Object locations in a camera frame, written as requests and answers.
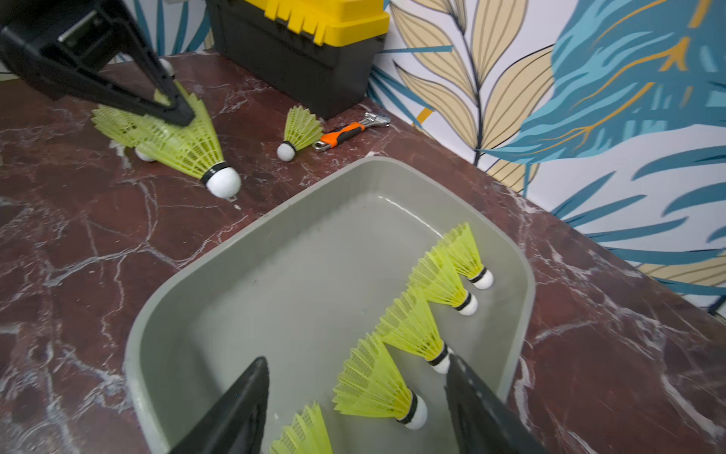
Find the grey plastic storage tray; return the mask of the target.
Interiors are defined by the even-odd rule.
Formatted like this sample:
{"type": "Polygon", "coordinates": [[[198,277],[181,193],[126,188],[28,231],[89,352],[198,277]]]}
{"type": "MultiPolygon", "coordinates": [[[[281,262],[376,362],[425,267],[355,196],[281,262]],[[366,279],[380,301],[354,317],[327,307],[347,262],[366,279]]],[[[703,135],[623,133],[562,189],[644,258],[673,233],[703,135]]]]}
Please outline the grey plastic storage tray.
{"type": "Polygon", "coordinates": [[[406,288],[419,259],[461,223],[495,282],[478,310],[432,311],[442,338],[506,398],[531,318],[535,280],[518,246],[422,172],[372,157],[321,180],[166,281],[136,318],[126,350],[130,394],[154,453],[180,442],[257,358],[270,369],[264,443],[318,403],[338,453],[454,453],[444,376],[392,350],[427,403],[417,431],[336,412],[344,361],[406,288]]]}

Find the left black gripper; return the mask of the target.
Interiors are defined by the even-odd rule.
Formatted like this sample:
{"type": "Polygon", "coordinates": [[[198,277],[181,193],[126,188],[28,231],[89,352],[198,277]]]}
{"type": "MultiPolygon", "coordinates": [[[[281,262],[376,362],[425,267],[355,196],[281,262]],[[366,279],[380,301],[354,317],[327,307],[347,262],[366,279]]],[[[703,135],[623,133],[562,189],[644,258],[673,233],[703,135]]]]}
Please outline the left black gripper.
{"type": "Polygon", "coordinates": [[[196,116],[123,1],[3,1],[1,62],[53,100],[74,96],[180,127],[196,116]],[[98,74],[117,51],[168,104],[98,74]]]}

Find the yellow-green shuttlecock four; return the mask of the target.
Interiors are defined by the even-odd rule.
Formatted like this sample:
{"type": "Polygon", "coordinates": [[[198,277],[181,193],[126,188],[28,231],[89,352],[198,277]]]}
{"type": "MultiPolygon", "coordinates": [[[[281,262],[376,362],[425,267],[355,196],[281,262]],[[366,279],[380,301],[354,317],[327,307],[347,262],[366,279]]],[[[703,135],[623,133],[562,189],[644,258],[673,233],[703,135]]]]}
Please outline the yellow-green shuttlecock four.
{"type": "Polygon", "coordinates": [[[271,443],[269,454],[332,454],[331,440],[321,406],[311,406],[295,414],[291,425],[283,428],[280,438],[271,443]]]}

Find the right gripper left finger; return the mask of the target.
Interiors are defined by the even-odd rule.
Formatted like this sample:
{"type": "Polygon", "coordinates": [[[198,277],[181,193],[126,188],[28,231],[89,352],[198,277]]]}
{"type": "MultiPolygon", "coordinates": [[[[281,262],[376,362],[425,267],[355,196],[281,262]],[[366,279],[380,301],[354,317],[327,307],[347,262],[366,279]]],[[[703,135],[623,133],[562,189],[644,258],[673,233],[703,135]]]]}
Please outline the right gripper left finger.
{"type": "Polygon", "coordinates": [[[259,453],[266,425],[270,371],[255,359],[172,453],[259,453]]]}

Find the yellow-green shuttlecock six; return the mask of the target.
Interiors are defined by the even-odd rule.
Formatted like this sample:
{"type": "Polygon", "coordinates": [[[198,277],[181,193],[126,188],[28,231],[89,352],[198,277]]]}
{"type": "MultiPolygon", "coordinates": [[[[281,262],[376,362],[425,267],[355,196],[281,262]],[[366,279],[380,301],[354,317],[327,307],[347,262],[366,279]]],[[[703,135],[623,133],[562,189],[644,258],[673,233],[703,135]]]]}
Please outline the yellow-green shuttlecock six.
{"type": "Polygon", "coordinates": [[[334,388],[334,408],[344,415],[392,418],[407,429],[421,429],[427,403],[406,384],[382,340],[369,333],[351,350],[334,388]]]}

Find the yellow-green shuttlecock two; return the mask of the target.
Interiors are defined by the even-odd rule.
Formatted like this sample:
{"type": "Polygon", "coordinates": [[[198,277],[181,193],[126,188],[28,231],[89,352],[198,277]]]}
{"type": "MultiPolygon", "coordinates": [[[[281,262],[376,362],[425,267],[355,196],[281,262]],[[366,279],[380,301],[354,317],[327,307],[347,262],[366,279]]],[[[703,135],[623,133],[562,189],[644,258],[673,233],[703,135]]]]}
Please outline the yellow-green shuttlecock two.
{"type": "Polygon", "coordinates": [[[444,235],[438,242],[458,274],[477,289],[493,287],[493,273],[483,264],[470,223],[464,222],[444,235]]]}

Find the yellow-green shuttlecock three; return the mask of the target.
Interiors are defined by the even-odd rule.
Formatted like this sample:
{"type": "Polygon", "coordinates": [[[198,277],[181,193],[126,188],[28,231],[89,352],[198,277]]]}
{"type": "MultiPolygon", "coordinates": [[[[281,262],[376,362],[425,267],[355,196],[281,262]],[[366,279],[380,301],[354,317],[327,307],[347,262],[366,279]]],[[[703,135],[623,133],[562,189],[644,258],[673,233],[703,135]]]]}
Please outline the yellow-green shuttlecock three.
{"type": "Polygon", "coordinates": [[[375,332],[382,342],[424,359],[438,374],[448,373],[452,350],[419,289],[408,287],[402,292],[386,309],[375,332]]]}

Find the yellow-green shuttlecock eight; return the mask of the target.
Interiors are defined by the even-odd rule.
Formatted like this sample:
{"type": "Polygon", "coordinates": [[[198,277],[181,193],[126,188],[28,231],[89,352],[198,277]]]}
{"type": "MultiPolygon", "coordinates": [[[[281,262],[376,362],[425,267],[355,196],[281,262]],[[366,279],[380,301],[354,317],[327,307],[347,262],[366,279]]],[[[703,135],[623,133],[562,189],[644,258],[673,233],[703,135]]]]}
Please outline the yellow-green shuttlecock eight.
{"type": "Polygon", "coordinates": [[[95,128],[111,140],[127,148],[139,148],[156,162],[199,180],[217,198],[236,196],[241,178],[223,156],[204,103],[187,93],[181,83],[175,84],[196,115],[188,126],[100,105],[93,111],[95,128]]]}

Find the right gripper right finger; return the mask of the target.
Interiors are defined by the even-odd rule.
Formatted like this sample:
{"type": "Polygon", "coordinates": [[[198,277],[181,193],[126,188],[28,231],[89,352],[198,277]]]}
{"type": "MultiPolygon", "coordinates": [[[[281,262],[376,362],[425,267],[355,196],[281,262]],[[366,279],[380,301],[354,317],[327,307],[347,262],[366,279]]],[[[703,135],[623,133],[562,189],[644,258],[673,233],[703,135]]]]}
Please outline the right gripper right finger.
{"type": "Polygon", "coordinates": [[[545,453],[468,363],[451,356],[445,393],[460,453],[545,453]]]}

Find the yellow-green shuttlecock one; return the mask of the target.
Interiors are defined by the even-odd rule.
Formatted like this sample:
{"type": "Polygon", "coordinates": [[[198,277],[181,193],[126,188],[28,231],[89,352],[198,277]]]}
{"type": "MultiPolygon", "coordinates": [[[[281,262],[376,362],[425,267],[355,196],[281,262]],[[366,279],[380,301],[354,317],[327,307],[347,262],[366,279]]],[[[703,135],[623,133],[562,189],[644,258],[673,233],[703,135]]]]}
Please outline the yellow-green shuttlecock one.
{"type": "Polygon", "coordinates": [[[408,285],[419,289],[428,302],[450,306],[463,316],[478,310],[478,299],[467,291],[446,250],[433,247],[408,276],[408,285]]]}

